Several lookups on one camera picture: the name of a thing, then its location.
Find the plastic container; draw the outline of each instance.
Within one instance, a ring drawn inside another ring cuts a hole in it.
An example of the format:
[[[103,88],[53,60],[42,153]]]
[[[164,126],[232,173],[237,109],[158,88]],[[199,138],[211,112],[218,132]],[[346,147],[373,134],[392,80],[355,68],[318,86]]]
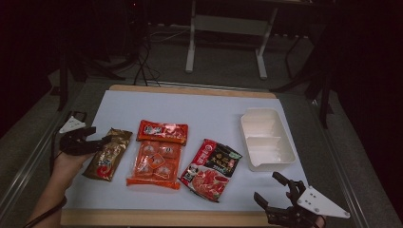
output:
[[[248,149],[249,169],[254,172],[281,171],[296,161],[296,151],[284,124],[273,108],[248,108],[240,118]]]

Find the wooden table edge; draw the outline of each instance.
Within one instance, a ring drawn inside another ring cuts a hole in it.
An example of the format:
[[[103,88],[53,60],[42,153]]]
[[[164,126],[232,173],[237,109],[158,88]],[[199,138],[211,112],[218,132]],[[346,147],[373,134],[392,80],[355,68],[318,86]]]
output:
[[[189,88],[189,87],[158,87],[158,86],[138,86],[138,85],[112,85],[109,88],[109,90],[193,94],[193,95],[205,95],[205,96],[267,98],[267,99],[277,98],[275,94],[270,92],[253,92],[253,91],[239,91],[230,89],[211,89],[211,88],[193,88],[193,87]]]
[[[63,209],[62,225],[169,227],[278,227],[270,226],[264,211],[168,211],[119,209]]]

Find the black chair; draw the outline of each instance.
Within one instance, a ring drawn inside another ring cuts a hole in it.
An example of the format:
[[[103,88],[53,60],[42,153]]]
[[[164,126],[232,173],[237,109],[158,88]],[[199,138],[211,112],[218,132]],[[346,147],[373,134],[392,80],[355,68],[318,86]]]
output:
[[[269,88],[272,92],[284,92],[290,88],[310,82],[305,90],[305,97],[314,100],[321,91],[319,119],[324,128],[327,128],[326,114],[328,111],[329,94],[333,75],[337,69],[342,53],[345,49],[347,29],[342,23],[343,17],[337,15],[332,17],[327,25],[312,24],[308,27],[308,36],[315,45],[308,56],[302,69],[295,75],[289,73],[293,81],[277,88]],[[286,67],[288,66],[288,55],[301,38],[297,38],[293,46],[286,54]]]

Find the candy bag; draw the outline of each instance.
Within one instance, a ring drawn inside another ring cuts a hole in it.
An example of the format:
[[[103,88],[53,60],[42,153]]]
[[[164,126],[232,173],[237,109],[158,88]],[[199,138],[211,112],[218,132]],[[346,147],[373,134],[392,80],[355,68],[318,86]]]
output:
[[[179,189],[178,166],[182,146],[172,142],[141,141],[126,185],[156,184],[172,189]]]
[[[231,147],[205,139],[180,180],[200,197],[219,202],[241,158]]]
[[[90,179],[112,181],[132,134],[130,131],[111,128],[106,134],[112,136],[111,141],[94,155],[83,175]]]
[[[141,120],[136,140],[159,141],[186,145],[187,131],[187,124],[154,123]]]

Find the chocolate package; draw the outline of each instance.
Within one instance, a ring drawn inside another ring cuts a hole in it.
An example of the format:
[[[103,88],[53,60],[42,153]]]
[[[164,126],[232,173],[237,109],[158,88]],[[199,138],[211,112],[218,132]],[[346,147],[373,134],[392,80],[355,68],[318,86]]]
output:
[[[196,195],[219,202],[241,158],[231,147],[205,139],[180,180]]]
[[[98,151],[92,158],[91,163],[83,173],[87,178],[112,181],[113,174],[130,143],[132,132],[111,128],[106,135],[111,136],[111,141],[105,144],[103,150]]]

